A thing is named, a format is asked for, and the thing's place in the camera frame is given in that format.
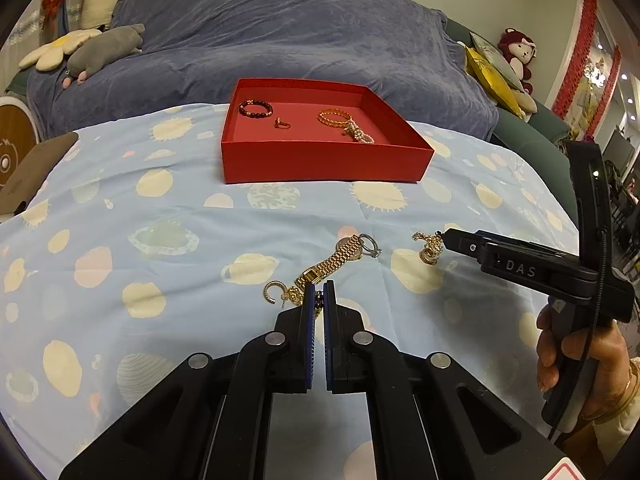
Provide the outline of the right hand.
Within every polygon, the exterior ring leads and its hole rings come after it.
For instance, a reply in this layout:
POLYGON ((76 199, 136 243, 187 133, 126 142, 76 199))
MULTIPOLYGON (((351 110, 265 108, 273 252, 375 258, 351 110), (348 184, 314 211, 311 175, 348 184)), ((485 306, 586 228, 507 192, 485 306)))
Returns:
MULTIPOLYGON (((541 392, 555 387, 560 378, 556 365, 559 352, 572 360, 582 357, 588 330, 578 330, 566 336, 556 348, 551 330, 551 304, 538 314, 537 327, 541 330, 537 342, 537 385, 541 392)), ((596 420, 613 415, 628 405, 634 396, 638 378, 629 359, 626 341, 616 322, 608 327, 597 327, 592 335, 588 360, 598 364, 590 395, 582 408, 582 417, 596 420)))

